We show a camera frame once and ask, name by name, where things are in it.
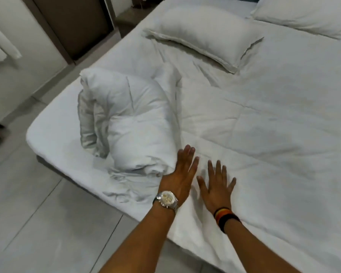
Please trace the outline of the silver wristwatch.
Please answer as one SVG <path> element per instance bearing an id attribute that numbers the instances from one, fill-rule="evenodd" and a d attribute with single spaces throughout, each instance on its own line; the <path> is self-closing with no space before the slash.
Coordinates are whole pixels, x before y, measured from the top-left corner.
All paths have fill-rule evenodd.
<path id="1" fill-rule="evenodd" d="M 172 193 L 171 191 L 161 191 L 161 192 L 159 192 L 155 196 L 152 204 L 154 204 L 154 203 L 159 203 L 162 207 L 164 207 L 166 209 L 170 209 L 175 214 L 177 214 L 177 210 L 179 208 L 178 199 L 175 196 L 175 194 Z"/>

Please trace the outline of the person's left forearm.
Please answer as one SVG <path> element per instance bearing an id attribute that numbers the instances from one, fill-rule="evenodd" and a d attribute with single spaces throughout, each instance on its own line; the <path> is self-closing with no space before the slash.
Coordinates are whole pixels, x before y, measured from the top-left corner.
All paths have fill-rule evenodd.
<path id="1" fill-rule="evenodd" d="M 155 273 L 175 212 L 155 203 L 99 273 Z"/>

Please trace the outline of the striped red yellow wristband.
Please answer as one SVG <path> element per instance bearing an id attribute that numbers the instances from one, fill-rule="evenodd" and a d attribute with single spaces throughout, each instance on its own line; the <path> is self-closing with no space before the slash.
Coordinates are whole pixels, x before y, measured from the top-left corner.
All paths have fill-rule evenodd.
<path id="1" fill-rule="evenodd" d="M 221 207 L 214 212 L 214 219 L 219 222 L 223 216 L 233 214 L 232 210 L 227 207 Z"/>

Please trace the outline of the white pillow with flanged edge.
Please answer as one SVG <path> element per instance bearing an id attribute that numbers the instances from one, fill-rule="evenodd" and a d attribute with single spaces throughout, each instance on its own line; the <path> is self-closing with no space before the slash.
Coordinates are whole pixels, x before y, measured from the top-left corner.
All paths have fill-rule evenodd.
<path id="1" fill-rule="evenodd" d="M 183 5 L 167 10 L 144 28 L 148 36 L 173 41 L 213 59 L 235 74 L 243 56 L 263 40 L 261 28 L 224 9 Z"/>

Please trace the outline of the black wristband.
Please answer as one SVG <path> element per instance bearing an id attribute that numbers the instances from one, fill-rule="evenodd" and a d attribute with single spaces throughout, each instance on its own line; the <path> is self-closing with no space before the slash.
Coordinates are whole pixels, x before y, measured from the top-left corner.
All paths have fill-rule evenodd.
<path id="1" fill-rule="evenodd" d="M 219 226 L 219 229 L 224 234 L 226 234 L 225 225 L 228 221 L 233 220 L 233 221 L 237 221 L 237 222 L 241 223 L 241 220 L 239 219 L 239 217 L 237 215 L 231 213 L 231 212 L 217 216 L 215 219 L 216 219 L 216 222 Z"/>

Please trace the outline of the white duvet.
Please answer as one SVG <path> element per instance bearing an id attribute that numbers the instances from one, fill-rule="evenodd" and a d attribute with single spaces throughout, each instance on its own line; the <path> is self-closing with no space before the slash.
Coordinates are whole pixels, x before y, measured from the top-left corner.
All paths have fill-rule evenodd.
<path id="1" fill-rule="evenodd" d="M 240 179 L 233 212 L 269 248 L 305 273 L 341 273 L 341 141 L 338 122 L 180 80 L 163 64 L 150 78 L 103 68 L 80 74 L 80 140 L 106 168 L 100 196 L 149 209 L 185 144 Z"/>

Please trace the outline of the person's right forearm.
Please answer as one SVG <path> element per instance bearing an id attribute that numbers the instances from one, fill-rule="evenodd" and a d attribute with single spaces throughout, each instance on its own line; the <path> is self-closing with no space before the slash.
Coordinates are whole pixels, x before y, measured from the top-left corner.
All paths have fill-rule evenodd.
<path id="1" fill-rule="evenodd" d="M 242 223 L 230 220 L 225 225 L 246 273 L 301 273 L 256 238 Z"/>

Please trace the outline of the brown wardrobe door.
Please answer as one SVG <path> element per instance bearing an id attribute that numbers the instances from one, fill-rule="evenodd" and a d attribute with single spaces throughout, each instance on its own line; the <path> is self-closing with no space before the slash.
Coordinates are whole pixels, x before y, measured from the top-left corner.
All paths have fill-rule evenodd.
<path id="1" fill-rule="evenodd" d="M 105 0 L 32 1 L 73 61 L 114 31 Z"/>

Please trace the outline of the white wardrobe door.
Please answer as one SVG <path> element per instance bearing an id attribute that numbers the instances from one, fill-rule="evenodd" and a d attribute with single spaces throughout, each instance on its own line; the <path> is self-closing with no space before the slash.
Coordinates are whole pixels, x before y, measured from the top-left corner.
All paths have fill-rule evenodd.
<path id="1" fill-rule="evenodd" d="M 1 121 L 67 62 L 22 0 L 0 0 L 0 31 L 22 55 L 0 62 Z"/>

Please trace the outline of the person's left hand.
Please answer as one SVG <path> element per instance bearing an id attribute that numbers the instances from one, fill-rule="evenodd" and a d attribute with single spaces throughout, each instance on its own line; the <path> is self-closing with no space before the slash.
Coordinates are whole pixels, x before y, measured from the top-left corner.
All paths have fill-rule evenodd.
<path id="1" fill-rule="evenodd" d="M 163 207 L 176 211 L 189 197 L 199 165 L 199 157 L 195 156 L 195 151 L 190 145 L 180 149 L 174 172 L 163 175 L 156 196 Z"/>

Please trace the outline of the person's right hand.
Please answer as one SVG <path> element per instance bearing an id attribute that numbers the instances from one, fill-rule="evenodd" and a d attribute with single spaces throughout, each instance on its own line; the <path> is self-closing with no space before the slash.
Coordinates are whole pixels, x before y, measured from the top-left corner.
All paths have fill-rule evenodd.
<path id="1" fill-rule="evenodd" d="M 221 189 L 216 188 L 216 167 L 213 166 L 211 160 L 208 161 L 208 180 L 209 183 L 207 187 L 209 190 L 209 197 L 202 198 L 207 210 L 212 215 L 217 209 L 221 207 L 227 207 L 232 210 L 231 197 L 229 198 L 228 194 L 228 185 L 230 184 L 231 181 L 228 183 L 228 174 L 226 166 L 223 166 L 223 188 Z"/>

